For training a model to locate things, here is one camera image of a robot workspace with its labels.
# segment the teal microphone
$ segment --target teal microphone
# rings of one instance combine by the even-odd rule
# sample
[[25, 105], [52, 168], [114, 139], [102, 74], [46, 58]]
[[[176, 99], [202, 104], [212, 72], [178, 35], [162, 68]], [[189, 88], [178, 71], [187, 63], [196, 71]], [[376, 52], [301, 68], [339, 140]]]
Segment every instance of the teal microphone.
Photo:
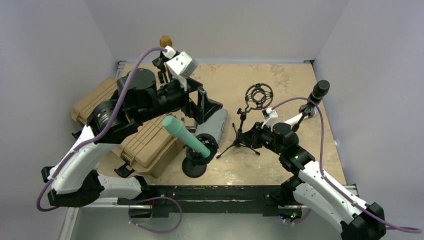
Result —
[[162, 121], [163, 127], [174, 137], [179, 138], [187, 146], [193, 149], [196, 153], [200, 153], [202, 157], [207, 158], [211, 155], [211, 151], [203, 145], [193, 134], [191, 134], [184, 124], [175, 118], [168, 115]]

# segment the tripod stand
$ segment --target tripod stand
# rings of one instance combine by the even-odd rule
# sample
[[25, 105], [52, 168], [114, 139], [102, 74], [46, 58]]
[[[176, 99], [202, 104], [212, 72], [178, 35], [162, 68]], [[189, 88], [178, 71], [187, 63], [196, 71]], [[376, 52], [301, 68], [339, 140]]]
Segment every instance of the tripod stand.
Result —
[[234, 132], [235, 132], [235, 140], [232, 142], [232, 144], [230, 146], [228, 146], [223, 152], [221, 152], [221, 154], [216, 156], [216, 159], [219, 159], [228, 149], [232, 148], [232, 147], [236, 147], [236, 148], [240, 148], [240, 147], [244, 147], [244, 148], [248, 148], [250, 150], [252, 150], [256, 155], [261, 155], [260, 152], [254, 150], [253, 148], [247, 146], [242, 139], [242, 133], [243, 133], [243, 122], [246, 120], [246, 116], [247, 116], [247, 112], [246, 111], [242, 111], [241, 108], [239, 108], [237, 110], [237, 114], [240, 115], [240, 126], [238, 127], [238, 129], [236, 130], [236, 125], [234, 124], [234, 122], [232, 123], [232, 127], [234, 128]]

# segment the white wall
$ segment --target white wall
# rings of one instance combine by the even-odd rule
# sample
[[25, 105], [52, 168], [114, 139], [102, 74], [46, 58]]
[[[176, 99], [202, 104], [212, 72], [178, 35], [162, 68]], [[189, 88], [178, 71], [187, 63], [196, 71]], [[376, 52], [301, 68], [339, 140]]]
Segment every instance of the white wall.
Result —
[[315, 59], [348, 0], [85, 0], [113, 56], [170, 35], [200, 62]]
[[0, 239], [57, 239], [65, 209], [37, 211], [40, 170], [72, 146], [71, 106], [114, 61], [83, 0], [0, 1]]
[[422, 229], [423, 13], [421, 0], [350, 0], [314, 64], [331, 82], [324, 103], [347, 182], [390, 222]]

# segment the tan plastic case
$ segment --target tan plastic case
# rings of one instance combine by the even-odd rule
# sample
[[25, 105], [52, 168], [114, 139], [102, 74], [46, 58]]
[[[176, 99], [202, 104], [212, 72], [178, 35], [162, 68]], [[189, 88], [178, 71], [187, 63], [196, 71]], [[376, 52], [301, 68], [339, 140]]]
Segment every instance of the tan plastic case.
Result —
[[[106, 78], [75, 103], [71, 111], [72, 119], [84, 126], [94, 108], [102, 101], [111, 98], [117, 89], [116, 81], [113, 77]], [[184, 145], [181, 140], [171, 136], [163, 128], [164, 118], [165, 116], [159, 116], [144, 122], [143, 126], [138, 127], [137, 133], [125, 138], [112, 152], [129, 163], [138, 174], [150, 174], [154, 178], [159, 178]]]

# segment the beige work surface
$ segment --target beige work surface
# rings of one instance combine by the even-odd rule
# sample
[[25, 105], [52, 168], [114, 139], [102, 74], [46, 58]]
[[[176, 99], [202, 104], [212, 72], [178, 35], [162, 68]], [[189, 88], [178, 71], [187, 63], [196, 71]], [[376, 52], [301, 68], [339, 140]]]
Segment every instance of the beige work surface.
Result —
[[[126, 64], [122, 75], [126, 75], [132, 67], [133, 64]], [[158, 71], [149, 63], [142, 64], [140, 67], [150, 69], [154, 73]], [[240, 116], [237, 115], [237, 109], [245, 108], [244, 97], [248, 87], [256, 83], [271, 86], [274, 92], [271, 106], [274, 106], [289, 98], [307, 97], [317, 82], [310, 64], [200, 64], [192, 78], [203, 83], [210, 99], [223, 103], [223, 107], [228, 110], [218, 153], [235, 139], [232, 123], [235, 123], [238, 128]], [[197, 102], [197, 94], [191, 97]], [[302, 104], [305, 104], [305, 101], [295, 100], [277, 108], [278, 121], [285, 121], [298, 114]], [[324, 169], [341, 184], [345, 184], [345, 176], [326, 111], [322, 104], [320, 107], [325, 121]], [[243, 130], [248, 131], [255, 122], [263, 120], [261, 111], [251, 111], [247, 114]], [[318, 161], [321, 137], [320, 118], [316, 115], [306, 119], [300, 125], [297, 135], [299, 144]], [[155, 179], [151, 176], [145, 176], [145, 178], [148, 184], [155, 185], [279, 185], [292, 176], [281, 166], [275, 153], [265, 148], [260, 148], [258, 151], [261, 153], [259, 156], [247, 148], [233, 147], [220, 159], [213, 159], [207, 165], [206, 173], [199, 178], [190, 178], [183, 173], [182, 162], [185, 151], [181, 151], [160, 178]], [[101, 161], [98, 171], [107, 176], [117, 176], [114, 169], [122, 164], [122, 160], [113, 153], [109, 153]]]

